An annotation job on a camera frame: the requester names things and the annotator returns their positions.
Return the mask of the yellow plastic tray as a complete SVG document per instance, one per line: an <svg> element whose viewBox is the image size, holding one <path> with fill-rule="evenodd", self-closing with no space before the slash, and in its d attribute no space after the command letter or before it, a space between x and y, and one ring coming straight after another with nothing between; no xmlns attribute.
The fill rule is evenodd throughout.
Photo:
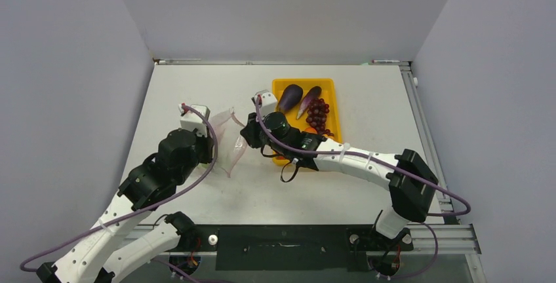
<svg viewBox="0 0 556 283"><path fill-rule="evenodd" d="M334 81L328 78L319 78L319 79L274 79L272 81L272 93L275 97L280 100L285 88L288 85L296 84L304 90L304 96L306 93L313 88L314 86L320 86L322 89L321 96L319 98L323 98L326 104L329 104L329 113L327 114L327 121L326 121L326 128L329 129L334 136L331 137L337 142L343 143L342 138L342 129L340 126L340 119L339 119L339 112L338 112L338 105L336 103L336 93L334 87ZM308 114L305 112L300 119L296 119L297 112L299 110L300 104L298 104L295 108L292 108L288 113L285 113L285 117L287 118L288 123L295 128L303 131L309 127L309 124L305 121ZM283 166L287 163L287 160L281 157L277 157L273 159L273 162L277 166Z"/></svg>

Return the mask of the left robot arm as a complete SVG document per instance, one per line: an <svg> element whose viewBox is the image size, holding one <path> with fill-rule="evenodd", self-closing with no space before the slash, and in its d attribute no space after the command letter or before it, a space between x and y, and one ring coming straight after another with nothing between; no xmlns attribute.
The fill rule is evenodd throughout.
<svg viewBox="0 0 556 283"><path fill-rule="evenodd" d="M171 131L155 153L129 172L91 229L69 240L73 248L35 270L39 280L120 282L161 252L190 249L195 225L182 212L170 214L162 225L123 248L119 245L143 219L179 195L178 186L198 165L214 166L216 133L211 126L205 132L200 134L198 128Z"/></svg>

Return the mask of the clear zip top bag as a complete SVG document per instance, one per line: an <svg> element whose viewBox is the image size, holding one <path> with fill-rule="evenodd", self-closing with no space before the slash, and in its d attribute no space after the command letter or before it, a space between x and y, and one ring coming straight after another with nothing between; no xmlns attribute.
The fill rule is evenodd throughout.
<svg viewBox="0 0 556 283"><path fill-rule="evenodd" d="M236 117L233 107L209 120L217 138L218 156L212 173L231 177L232 170L244 155L247 141L240 135L245 125Z"/></svg>

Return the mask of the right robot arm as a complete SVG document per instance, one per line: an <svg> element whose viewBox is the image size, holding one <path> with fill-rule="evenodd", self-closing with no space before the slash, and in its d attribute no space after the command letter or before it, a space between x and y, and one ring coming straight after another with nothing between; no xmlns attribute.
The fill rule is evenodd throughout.
<svg viewBox="0 0 556 283"><path fill-rule="evenodd" d="M371 242L379 249L389 248L407 224L424 222L436 196L437 177L410 149L399 154L357 149L321 134L301 131L280 112L262 121L251 113L240 135L249 147L261 151L270 147L274 156L283 157L296 169L337 172L388 191L391 205L382 210L370 232Z"/></svg>

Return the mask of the orange pumpkin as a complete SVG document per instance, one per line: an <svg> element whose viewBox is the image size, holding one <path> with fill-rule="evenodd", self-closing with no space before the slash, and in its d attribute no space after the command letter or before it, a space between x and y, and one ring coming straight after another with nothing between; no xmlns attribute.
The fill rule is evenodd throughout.
<svg viewBox="0 0 556 283"><path fill-rule="evenodd" d="M313 128L313 127L307 127L307 128L304 130L304 132L307 132L307 133L310 133L310 134L319 134L319 131L316 130L315 128Z"/></svg>

